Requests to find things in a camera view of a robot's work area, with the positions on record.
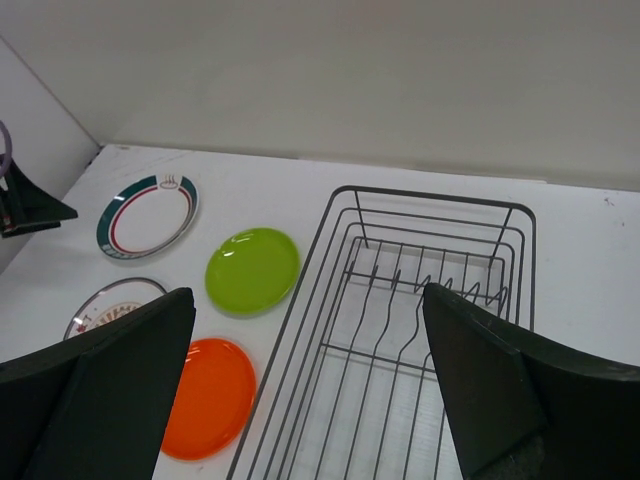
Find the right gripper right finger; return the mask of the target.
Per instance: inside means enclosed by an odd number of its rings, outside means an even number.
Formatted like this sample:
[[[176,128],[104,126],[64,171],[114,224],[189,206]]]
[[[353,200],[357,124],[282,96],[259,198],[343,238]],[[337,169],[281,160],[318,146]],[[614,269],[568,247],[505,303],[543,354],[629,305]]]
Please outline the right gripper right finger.
[[[423,291],[426,335],[465,479],[636,479],[639,369]]]

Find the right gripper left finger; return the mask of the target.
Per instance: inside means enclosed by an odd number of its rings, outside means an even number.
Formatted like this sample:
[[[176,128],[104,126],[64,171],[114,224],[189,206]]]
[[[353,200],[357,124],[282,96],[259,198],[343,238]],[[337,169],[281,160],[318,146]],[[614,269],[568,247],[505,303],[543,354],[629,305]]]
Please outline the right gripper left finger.
[[[2,363],[2,478],[151,478],[195,317],[181,287]]]

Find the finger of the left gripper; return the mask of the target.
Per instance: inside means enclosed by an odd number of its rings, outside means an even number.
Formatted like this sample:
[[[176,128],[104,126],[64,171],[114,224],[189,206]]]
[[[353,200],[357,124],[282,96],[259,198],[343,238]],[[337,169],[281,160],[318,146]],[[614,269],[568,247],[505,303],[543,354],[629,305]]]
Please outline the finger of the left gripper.
[[[12,162],[1,188],[1,237],[12,238],[59,228],[63,221],[76,219],[75,209],[36,186]]]

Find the orange sunburst patterned plate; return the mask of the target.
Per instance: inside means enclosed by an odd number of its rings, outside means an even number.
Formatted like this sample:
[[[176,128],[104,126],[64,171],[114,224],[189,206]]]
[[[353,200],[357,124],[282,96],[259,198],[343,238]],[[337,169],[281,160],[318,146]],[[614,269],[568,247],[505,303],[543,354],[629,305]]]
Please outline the orange sunburst patterned plate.
[[[129,277],[112,282],[79,307],[71,318],[63,339],[108,324],[166,293],[162,284],[146,277]]]

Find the green rimmed white plate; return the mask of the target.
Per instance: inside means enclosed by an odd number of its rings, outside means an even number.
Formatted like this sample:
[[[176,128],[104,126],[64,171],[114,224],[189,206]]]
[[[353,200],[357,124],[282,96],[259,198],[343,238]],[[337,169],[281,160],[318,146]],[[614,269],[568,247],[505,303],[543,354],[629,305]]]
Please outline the green rimmed white plate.
[[[153,256],[174,244],[196,218],[196,184],[178,174],[144,177],[116,194],[96,227],[99,250],[115,260]]]

